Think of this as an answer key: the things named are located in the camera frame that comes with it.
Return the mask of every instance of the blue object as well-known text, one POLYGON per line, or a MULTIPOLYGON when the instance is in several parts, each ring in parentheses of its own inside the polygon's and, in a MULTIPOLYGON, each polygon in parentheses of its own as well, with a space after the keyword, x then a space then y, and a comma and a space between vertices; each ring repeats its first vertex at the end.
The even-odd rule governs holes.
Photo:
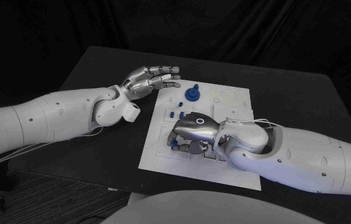
POLYGON ((171 146, 170 146, 171 150, 173 150, 173 147, 174 147, 177 144, 178 144, 178 142, 177 142, 177 140, 174 140, 173 143, 171 143, 171 146))
POLYGON ((193 88, 186 91, 186 98, 188 101, 197 101, 200 98, 199 85, 196 84, 193 88))

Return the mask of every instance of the robotic hand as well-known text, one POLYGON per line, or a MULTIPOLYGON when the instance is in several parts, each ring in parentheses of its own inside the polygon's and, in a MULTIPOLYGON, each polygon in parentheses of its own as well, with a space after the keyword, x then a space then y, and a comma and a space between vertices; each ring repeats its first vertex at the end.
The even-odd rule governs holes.
POLYGON ((351 195, 351 144, 311 131, 263 129, 232 119, 217 123, 191 112, 177 121, 167 145, 190 154, 204 153, 210 146, 235 169, 314 193, 351 195), (190 144, 178 145, 177 137, 190 144))
POLYGON ((24 104, 0 108, 0 153, 24 145, 52 143, 85 136, 121 118, 134 122, 140 108, 131 102, 153 90, 180 84, 178 67, 141 67, 122 84, 46 94, 24 104))

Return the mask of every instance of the cable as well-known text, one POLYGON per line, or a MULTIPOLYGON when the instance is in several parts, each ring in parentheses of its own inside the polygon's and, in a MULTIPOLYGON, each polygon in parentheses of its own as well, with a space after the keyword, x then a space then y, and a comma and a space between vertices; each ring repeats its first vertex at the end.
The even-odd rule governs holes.
POLYGON ((101 127, 101 130, 99 130, 99 132, 98 133, 95 133, 95 134, 85 134, 85 135, 81 135, 79 137, 88 137, 88 136, 95 136, 95 135, 98 135, 101 132, 102 132, 102 129, 104 129, 104 127, 101 127))
POLYGON ((85 217, 83 219, 81 219, 81 220, 76 222, 76 224, 83 223, 86 220, 89 220, 89 219, 92 219, 92 218, 96 218, 96 219, 101 219, 101 220, 105 220, 105 219, 106 219, 106 218, 105 218, 105 217, 102 217, 102 216, 92 215, 92 216, 85 217))
POLYGON ((272 127, 272 124, 276 125, 276 126, 283 127, 282 125, 269 122, 266 119, 256 119, 256 120, 246 121, 246 120, 235 120, 235 119, 227 118, 226 121, 235 121, 235 122, 263 122, 263 123, 268 123, 270 125, 270 127, 272 127))
MULTIPOLYGON (((95 134, 88 134, 88 135, 81 135, 79 137, 83 137, 83 136, 85 136, 85 137, 86 137, 86 136, 95 136, 95 135, 98 135, 98 134, 102 132, 102 129, 104 129, 104 127, 101 127, 101 130, 99 130, 98 133, 95 133, 95 134)), ((27 151, 24 151, 24 152, 20 152, 20 151, 23 151, 24 149, 27 149, 27 148, 30 148, 32 146, 36 145, 36 144, 30 144, 30 145, 26 146, 24 148, 20 148, 20 149, 16 150, 13 153, 10 153, 6 157, 0 158, 0 162, 9 160, 9 159, 13 158, 13 157, 17 157, 19 155, 22 155, 22 154, 24 154, 24 153, 33 151, 35 149, 39 149, 39 148, 45 147, 46 145, 49 145, 49 144, 52 144, 52 143, 55 143, 55 142, 42 144, 42 145, 39 145, 37 147, 32 148, 30 150, 27 150, 27 151)))

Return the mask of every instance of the circular outline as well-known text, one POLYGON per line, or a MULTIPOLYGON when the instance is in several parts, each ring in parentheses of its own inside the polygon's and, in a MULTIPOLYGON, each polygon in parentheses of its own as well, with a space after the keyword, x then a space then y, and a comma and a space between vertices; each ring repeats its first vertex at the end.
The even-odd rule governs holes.
POLYGON ((201 123, 199 122, 199 120, 203 120, 203 119, 201 119, 201 118, 199 118, 199 119, 196 120, 196 122, 197 122, 199 124, 203 124, 203 123, 204 123, 204 120, 203 120, 203 122, 201 122, 201 123))

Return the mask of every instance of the white wire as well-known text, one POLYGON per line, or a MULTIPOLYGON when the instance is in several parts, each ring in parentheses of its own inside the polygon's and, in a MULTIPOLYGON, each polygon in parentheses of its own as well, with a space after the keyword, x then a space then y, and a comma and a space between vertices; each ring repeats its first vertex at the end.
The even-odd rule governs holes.
POLYGON ((95 136, 95 135, 98 135, 102 132, 102 129, 104 129, 104 127, 101 127, 101 130, 99 130, 98 133, 95 133, 95 134, 85 134, 85 135, 81 135, 79 137, 95 136))
POLYGON ((273 124, 273 125, 276 125, 276 126, 283 127, 282 125, 269 122, 266 119, 256 119, 256 120, 249 120, 249 121, 246 121, 246 120, 235 120, 235 119, 227 118, 227 121, 229 121, 229 120, 230 120, 230 121, 237 121, 237 122, 263 122, 263 123, 268 123, 269 125, 273 124))
MULTIPOLYGON (((104 127, 101 127, 101 130, 99 130, 99 132, 96 133, 96 134, 91 134, 91 135, 81 135, 79 137, 82 137, 82 136, 95 136, 95 135, 98 135, 101 132, 102 132, 102 129, 104 129, 104 127)), ((49 144, 52 144, 52 143, 55 143, 55 142, 50 142, 50 143, 46 143, 46 144, 42 144, 42 145, 39 145, 37 147, 35 147, 35 148, 32 148, 30 150, 27 150, 27 151, 24 151, 24 152, 20 152, 22 150, 24 150, 24 149, 27 149, 27 148, 30 148, 32 146, 35 146, 35 144, 32 144, 32 145, 29 145, 29 146, 26 146, 24 148, 20 148, 19 150, 16 150, 13 153, 10 153, 6 157, 3 157, 3 158, 0 158, 0 162, 3 162, 3 161, 6 161, 6 160, 9 160, 10 158, 13 158, 13 157, 17 157, 19 155, 22 155, 22 154, 24 154, 24 153, 27 153, 27 152, 30 152, 30 151, 33 151, 35 149, 39 149, 39 148, 42 148, 43 146, 46 146, 46 145, 49 145, 49 144)))

